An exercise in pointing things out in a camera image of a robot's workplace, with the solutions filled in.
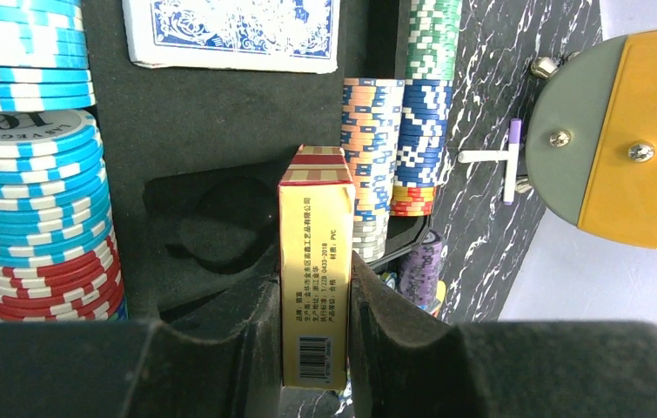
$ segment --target marble surface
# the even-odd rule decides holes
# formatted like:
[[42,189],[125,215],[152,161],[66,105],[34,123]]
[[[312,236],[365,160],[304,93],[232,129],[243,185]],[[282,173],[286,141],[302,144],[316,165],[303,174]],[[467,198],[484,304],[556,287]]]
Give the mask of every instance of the marble surface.
[[[448,148],[505,149],[511,118],[527,121],[543,82],[528,75],[537,56],[564,57],[601,40],[598,0],[465,0]],[[497,320],[544,212],[535,193],[500,202],[504,163],[453,163],[433,227],[448,240],[448,285],[440,318]],[[525,174],[520,161],[519,174]],[[330,393],[284,389],[281,416],[353,416]]]

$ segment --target gray-green panel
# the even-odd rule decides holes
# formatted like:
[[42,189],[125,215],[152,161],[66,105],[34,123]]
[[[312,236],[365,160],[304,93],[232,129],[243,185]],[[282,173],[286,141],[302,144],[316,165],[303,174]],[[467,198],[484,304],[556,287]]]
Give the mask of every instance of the gray-green panel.
[[[575,226],[626,40],[610,39],[562,66],[546,82],[528,126],[531,184],[549,209]],[[548,138],[561,129],[573,139],[554,148]]]

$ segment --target playing card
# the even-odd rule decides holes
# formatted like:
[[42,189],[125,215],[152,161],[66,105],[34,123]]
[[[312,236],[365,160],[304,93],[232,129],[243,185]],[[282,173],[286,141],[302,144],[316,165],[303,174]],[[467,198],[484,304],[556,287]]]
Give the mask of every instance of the playing card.
[[339,0],[123,0],[131,61],[146,68],[328,73]]

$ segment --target orange panel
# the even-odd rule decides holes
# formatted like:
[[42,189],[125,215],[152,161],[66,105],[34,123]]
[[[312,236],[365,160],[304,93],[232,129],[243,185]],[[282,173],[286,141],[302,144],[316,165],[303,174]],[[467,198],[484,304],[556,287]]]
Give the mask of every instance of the orange panel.
[[[650,161],[628,158],[628,148],[639,142],[654,145]],[[626,41],[578,227],[657,248],[657,31]]]

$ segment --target barcode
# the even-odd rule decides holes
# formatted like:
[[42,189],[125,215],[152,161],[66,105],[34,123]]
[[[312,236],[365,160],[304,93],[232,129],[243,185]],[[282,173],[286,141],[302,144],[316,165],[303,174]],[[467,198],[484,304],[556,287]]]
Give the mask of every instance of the barcode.
[[331,383],[332,341],[329,337],[298,338],[299,379]]

